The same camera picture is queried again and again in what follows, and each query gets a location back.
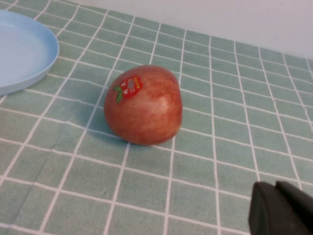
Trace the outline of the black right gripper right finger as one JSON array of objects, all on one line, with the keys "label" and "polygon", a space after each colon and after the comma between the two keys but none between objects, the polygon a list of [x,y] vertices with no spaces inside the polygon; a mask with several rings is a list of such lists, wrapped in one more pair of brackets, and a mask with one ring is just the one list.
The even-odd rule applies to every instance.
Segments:
[{"label": "black right gripper right finger", "polygon": [[313,198],[296,186],[285,181],[277,181],[275,187],[286,198],[300,221],[307,228],[312,228]]}]

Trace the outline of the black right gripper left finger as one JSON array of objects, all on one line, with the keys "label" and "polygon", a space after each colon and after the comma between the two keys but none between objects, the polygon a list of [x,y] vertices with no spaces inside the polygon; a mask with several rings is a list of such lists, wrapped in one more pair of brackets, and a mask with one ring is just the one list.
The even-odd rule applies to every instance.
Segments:
[{"label": "black right gripper left finger", "polygon": [[311,235],[286,198],[267,182],[256,182],[252,189],[248,224],[252,235]]}]

